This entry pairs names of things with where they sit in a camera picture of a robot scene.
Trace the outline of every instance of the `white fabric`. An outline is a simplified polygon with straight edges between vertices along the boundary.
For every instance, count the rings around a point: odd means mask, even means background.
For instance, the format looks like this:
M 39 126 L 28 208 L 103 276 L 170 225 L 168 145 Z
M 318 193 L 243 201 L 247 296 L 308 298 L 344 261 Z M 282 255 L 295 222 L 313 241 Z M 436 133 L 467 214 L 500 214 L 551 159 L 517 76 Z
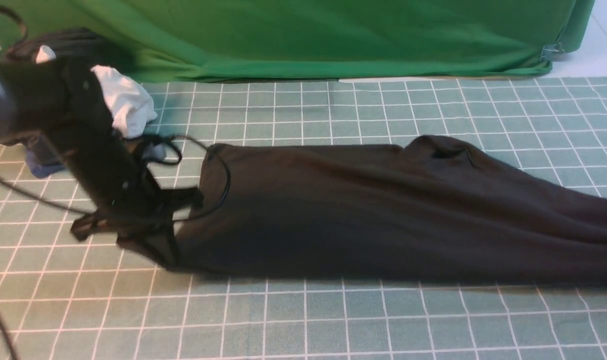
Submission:
M 36 55 L 36 63 L 55 59 L 55 53 L 48 46 L 41 46 Z M 126 139 L 139 137 L 150 121 L 157 118 L 152 96 L 143 86 L 130 77 L 121 75 L 109 66 L 94 66 L 103 91 L 105 105 L 112 113 L 113 128 Z

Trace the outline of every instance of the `grid cutting mat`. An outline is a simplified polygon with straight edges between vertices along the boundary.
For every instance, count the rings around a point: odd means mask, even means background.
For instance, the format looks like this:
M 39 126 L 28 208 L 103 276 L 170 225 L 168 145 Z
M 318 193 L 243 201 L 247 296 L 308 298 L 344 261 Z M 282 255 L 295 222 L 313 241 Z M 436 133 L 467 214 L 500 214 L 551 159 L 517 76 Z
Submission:
M 151 132 L 246 146 L 449 135 L 607 198 L 607 78 L 146 89 Z M 180 167 L 155 169 L 162 185 L 198 182 L 203 154 L 184 151 Z M 35 180 L 20 148 L 0 147 L 0 174 L 91 208 L 67 173 Z M 607 360 L 607 289 L 176 275 L 112 236 L 76 243 L 73 219 L 0 187 L 0 310 L 25 360 Z

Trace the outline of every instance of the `black cable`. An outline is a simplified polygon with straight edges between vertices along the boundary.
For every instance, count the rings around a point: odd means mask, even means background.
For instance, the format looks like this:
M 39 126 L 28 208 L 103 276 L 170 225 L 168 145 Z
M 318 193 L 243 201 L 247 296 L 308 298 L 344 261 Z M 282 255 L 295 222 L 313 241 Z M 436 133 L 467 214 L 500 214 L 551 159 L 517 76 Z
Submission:
M 203 150 L 206 150 L 206 151 L 208 150 L 207 145 L 203 144 L 198 139 L 195 139 L 194 137 L 189 136 L 189 135 L 173 135 L 173 136 L 166 137 L 166 139 L 169 142 L 171 142 L 175 139 L 185 139 L 187 141 L 190 141 L 190 142 L 198 145 Z M 100 218 L 100 220 L 119 221 L 119 222 L 123 222 L 123 223 L 153 224 L 153 225 L 168 224 L 168 223 L 169 224 L 185 223 L 187 221 L 196 221 L 198 219 L 203 219 L 203 218 L 207 217 L 208 215 L 212 214 L 217 209 L 219 209 L 219 207 L 221 207 L 221 205 L 224 203 L 224 201 L 226 200 L 226 197 L 228 196 L 228 191 L 230 191 L 231 180 L 232 180 L 232 176 L 231 176 L 230 168 L 228 167 L 228 164 L 226 164 L 226 162 L 221 158 L 221 156 L 219 156 L 218 153 L 214 152 L 212 155 L 214 155 L 214 157 L 217 158 L 217 160 L 219 162 L 221 162 L 221 166 L 223 166 L 223 170 L 226 173 L 226 184 L 221 193 L 221 197 L 219 198 L 219 201 L 217 202 L 217 204 L 214 207 L 210 208 L 209 210 L 200 212 L 199 214 L 196 214 L 193 216 L 188 216 L 188 217 L 179 218 L 179 219 L 168 219 L 163 216 L 137 216 L 137 215 L 130 215 L 130 214 L 110 214 L 109 216 L 100 215 L 100 214 L 96 214 L 96 215 Z M 15 185 L 9 183 L 8 180 L 5 180 L 2 177 L 0 177 L 0 185 L 2 187 L 5 187 L 6 189 L 9 189 L 9 191 L 16 192 L 17 194 L 24 196 L 25 198 L 29 198 L 31 200 L 37 201 L 43 205 L 48 205 L 48 207 L 59 209 L 64 212 L 71 212 L 73 214 L 77 214 L 77 215 L 81 215 L 81 216 L 95 215 L 93 212 L 89 212 L 88 210 L 81 209 L 79 207 L 61 205 L 61 203 L 56 203 L 52 200 L 43 198 L 43 197 L 39 196 L 38 194 L 34 194 L 30 191 L 23 189 L 22 187 L 15 186 Z
M 6 345 L 6 349 L 8 349 L 8 353 L 10 354 L 10 360 L 20 360 L 19 355 L 17 354 L 17 350 L 15 346 L 13 346 L 13 340 L 11 339 L 11 335 L 8 332 L 8 328 L 6 328 L 6 324 L 2 320 L 0 316 L 0 333 L 3 336 L 3 342 Z

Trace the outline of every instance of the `green backdrop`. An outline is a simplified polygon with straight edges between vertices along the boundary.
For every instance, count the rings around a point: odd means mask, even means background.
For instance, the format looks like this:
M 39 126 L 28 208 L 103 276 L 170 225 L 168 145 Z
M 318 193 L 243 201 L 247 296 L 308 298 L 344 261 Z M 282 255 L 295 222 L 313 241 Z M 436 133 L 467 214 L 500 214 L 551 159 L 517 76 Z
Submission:
M 146 82 L 533 76 L 579 47 L 594 0 L 0 0 L 31 36 L 87 27 Z M 17 37 L 0 17 L 0 42 Z

